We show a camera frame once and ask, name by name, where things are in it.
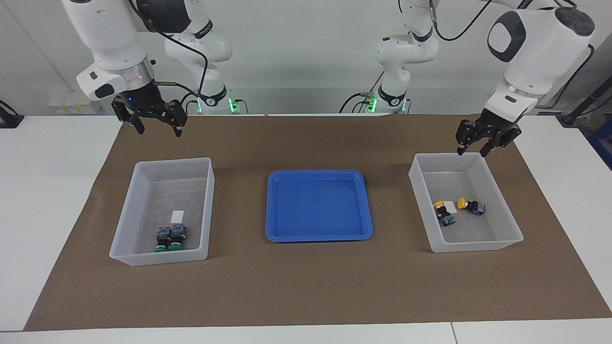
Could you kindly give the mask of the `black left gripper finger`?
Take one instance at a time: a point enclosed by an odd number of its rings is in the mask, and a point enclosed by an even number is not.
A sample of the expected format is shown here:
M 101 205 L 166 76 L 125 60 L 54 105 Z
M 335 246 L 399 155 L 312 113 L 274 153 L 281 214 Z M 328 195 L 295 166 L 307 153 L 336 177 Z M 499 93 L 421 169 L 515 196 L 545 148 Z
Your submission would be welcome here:
M 471 145 L 473 130 L 472 129 L 458 129 L 456 133 L 456 140 L 458 144 L 457 153 L 463 155 L 468 147 Z
M 492 134 L 490 138 L 488 138 L 487 143 L 483 145 L 480 150 L 480 155 L 485 158 L 491 151 L 495 150 L 499 146 L 499 140 L 501 138 L 501 134 Z

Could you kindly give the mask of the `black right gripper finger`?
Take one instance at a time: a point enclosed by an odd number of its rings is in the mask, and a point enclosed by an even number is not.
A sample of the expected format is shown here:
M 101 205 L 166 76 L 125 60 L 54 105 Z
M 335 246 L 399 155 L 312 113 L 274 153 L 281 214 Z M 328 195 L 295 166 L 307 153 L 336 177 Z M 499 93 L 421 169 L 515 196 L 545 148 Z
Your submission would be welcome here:
M 165 122 L 172 127 L 175 136 L 182 136 L 182 127 L 185 126 L 187 115 L 181 102 L 171 101 L 165 103 Z
M 132 126 L 138 134 L 142 135 L 145 131 L 144 124 L 138 114 L 130 113 L 124 103 L 113 103 L 113 111 L 120 122 L 126 122 Z

